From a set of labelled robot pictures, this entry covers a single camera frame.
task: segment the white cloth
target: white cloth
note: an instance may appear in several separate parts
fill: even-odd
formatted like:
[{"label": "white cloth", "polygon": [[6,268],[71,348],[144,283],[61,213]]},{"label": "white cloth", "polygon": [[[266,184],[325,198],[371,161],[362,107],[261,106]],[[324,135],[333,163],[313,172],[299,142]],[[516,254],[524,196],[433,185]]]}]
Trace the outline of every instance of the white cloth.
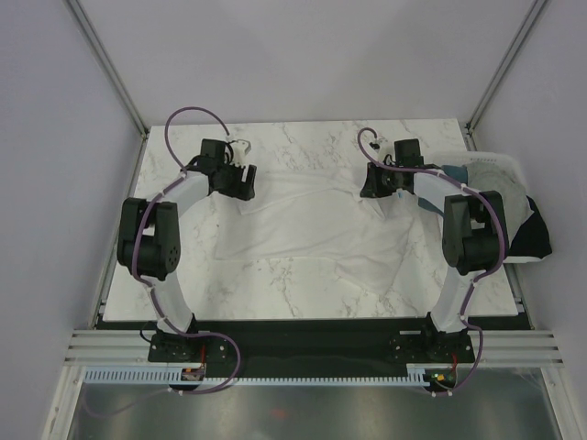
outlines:
[{"label": "white cloth", "polygon": [[341,278],[386,293],[414,221],[404,197],[361,199],[365,170],[259,173],[255,198],[218,198],[217,259],[318,257]]}]

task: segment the black cloth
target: black cloth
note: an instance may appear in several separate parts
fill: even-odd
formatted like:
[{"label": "black cloth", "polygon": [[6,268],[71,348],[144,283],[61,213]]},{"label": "black cloth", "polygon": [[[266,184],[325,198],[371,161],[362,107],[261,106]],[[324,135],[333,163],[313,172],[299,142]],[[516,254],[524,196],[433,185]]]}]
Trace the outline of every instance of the black cloth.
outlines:
[{"label": "black cloth", "polygon": [[510,250],[507,253],[512,257],[537,257],[543,259],[552,253],[550,235],[547,224],[544,223],[536,202],[528,197],[533,214],[518,229]]}]

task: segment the white marble tabletop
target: white marble tabletop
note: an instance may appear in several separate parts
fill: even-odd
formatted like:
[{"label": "white marble tabletop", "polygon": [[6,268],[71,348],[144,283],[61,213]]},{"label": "white marble tabletop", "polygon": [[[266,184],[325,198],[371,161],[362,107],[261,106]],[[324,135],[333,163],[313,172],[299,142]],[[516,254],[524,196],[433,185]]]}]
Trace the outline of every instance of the white marble tabletop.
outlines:
[{"label": "white marble tabletop", "polygon": [[[229,125],[234,138],[250,141],[248,160],[259,171],[366,169],[367,161],[356,141],[362,127],[373,127],[389,140],[418,138],[425,158],[433,151],[465,150],[454,119]],[[216,125],[174,126],[170,130],[174,150],[184,162],[199,152],[202,138],[224,139],[224,132]],[[177,174],[177,165],[165,148],[163,127],[155,126],[150,131],[135,195],[156,193]],[[197,203],[180,222],[182,258],[178,277],[197,319],[415,317],[426,315],[437,301],[447,265],[435,214],[420,210],[392,288],[377,295],[341,279],[335,274],[335,262],[325,258],[215,260],[219,228],[215,197],[220,196]],[[517,314],[503,269],[480,283],[470,314]],[[147,293],[126,268],[118,265],[104,319],[155,319]]]}]

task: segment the white wall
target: white wall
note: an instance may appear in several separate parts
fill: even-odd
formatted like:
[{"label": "white wall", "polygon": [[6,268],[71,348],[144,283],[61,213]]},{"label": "white wall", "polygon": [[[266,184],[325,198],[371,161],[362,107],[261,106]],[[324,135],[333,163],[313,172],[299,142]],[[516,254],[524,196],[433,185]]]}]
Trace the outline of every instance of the white wall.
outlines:
[{"label": "white wall", "polygon": [[31,440],[139,139],[60,0],[4,1],[0,57],[0,438]]},{"label": "white wall", "polygon": [[587,414],[587,2],[551,2],[477,130],[517,157],[554,255],[523,267],[537,323],[552,328]]},{"label": "white wall", "polygon": [[183,105],[230,122],[464,121],[532,0],[82,3],[147,124],[160,125]]}]

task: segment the white cable tray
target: white cable tray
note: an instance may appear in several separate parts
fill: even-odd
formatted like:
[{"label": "white cable tray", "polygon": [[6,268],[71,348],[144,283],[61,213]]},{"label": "white cable tray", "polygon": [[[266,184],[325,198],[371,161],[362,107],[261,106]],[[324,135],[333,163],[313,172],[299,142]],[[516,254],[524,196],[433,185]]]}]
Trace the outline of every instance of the white cable tray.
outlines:
[{"label": "white cable tray", "polygon": [[[381,378],[260,378],[235,379],[235,385],[278,385],[278,386],[399,386],[422,387],[429,385],[424,381],[423,368],[409,368],[406,377]],[[204,379],[202,382],[182,380],[179,367],[87,367],[84,383],[121,385],[216,385],[226,378]]]}]

